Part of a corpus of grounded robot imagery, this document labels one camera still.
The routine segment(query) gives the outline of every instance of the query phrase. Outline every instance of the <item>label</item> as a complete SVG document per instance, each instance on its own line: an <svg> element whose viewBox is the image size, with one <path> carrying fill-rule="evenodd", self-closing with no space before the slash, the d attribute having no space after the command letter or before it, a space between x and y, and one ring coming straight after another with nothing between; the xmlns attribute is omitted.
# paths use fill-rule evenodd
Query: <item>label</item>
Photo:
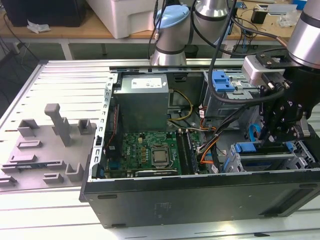
<svg viewBox="0 0 320 240"><path fill-rule="evenodd" d="M212 164L211 169L212 169L212 171L213 171L215 174L219 173L218 168L217 168L214 164Z"/></svg>
<svg viewBox="0 0 320 240"><path fill-rule="evenodd" d="M161 89L161 78L134 78L131 80L132 89Z"/></svg>
<svg viewBox="0 0 320 240"><path fill-rule="evenodd" d="M200 118L204 119L205 118L205 111L200 110L199 115L200 115Z"/></svg>

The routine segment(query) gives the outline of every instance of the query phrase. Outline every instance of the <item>screw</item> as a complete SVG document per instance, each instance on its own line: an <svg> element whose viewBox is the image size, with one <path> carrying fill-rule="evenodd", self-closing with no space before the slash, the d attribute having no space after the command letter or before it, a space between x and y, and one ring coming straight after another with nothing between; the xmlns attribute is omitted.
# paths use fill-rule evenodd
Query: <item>screw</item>
<svg viewBox="0 0 320 240"><path fill-rule="evenodd" d="M289 89L289 88L290 88L290 85L289 85L288 83L286 83L286 82L284 82L283 85L284 85L284 87L285 87L286 89Z"/></svg>
<svg viewBox="0 0 320 240"><path fill-rule="evenodd" d="M275 86L271 82L268 82L268 86L271 90L275 89Z"/></svg>

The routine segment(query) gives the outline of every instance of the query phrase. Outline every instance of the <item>yellow wire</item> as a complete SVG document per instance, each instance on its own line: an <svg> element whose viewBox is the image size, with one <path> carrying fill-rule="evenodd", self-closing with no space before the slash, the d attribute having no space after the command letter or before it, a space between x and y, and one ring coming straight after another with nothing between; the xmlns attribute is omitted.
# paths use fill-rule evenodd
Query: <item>yellow wire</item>
<svg viewBox="0 0 320 240"><path fill-rule="evenodd" d="M186 116L178 117L178 118L170 118L170 119L168 119L168 120L169 120L169 121L179 121L179 120L183 120L183 119L188 118L188 117L192 114L192 110L193 110L193 105L192 105L191 101L189 100L189 98L187 98L186 95L184 95L184 94L183 94L182 92L180 92L179 90L175 90L175 89L174 89L173 92L177 92L177 93L181 94L181 95L185 98L185 100L188 101L188 103L190 104L190 111L189 111L189 113L188 113Z"/></svg>

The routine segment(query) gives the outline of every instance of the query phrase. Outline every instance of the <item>paper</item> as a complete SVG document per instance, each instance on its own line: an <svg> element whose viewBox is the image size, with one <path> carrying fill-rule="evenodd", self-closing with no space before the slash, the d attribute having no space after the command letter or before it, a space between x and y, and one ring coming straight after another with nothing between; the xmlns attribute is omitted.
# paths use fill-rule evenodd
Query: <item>paper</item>
<svg viewBox="0 0 320 240"><path fill-rule="evenodd" d="M26 26L29 30L31 30L32 32L38 34L40 32L48 32L51 31L50 27L48 24L35 24L33 22L30 22L28 20L28 26Z"/></svg>

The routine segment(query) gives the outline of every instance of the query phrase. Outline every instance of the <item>green circuit board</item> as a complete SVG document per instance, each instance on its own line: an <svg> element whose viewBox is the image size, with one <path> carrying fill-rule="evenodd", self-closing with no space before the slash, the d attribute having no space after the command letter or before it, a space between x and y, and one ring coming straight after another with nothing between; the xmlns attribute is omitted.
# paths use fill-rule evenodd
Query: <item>green circuit board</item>
<svg viewBox="0 0 320 240"><path fill-rule="evenodd" d="M190 132L194 150L199 146L197 132ZM153 159L166 153L167 165L155 166ZM141 132L124 133L122 142L122 158L117 170L110 171L113 178L128 177L130 171L142 170L176 170L181 175L176 133L173 132Z"/></svg>

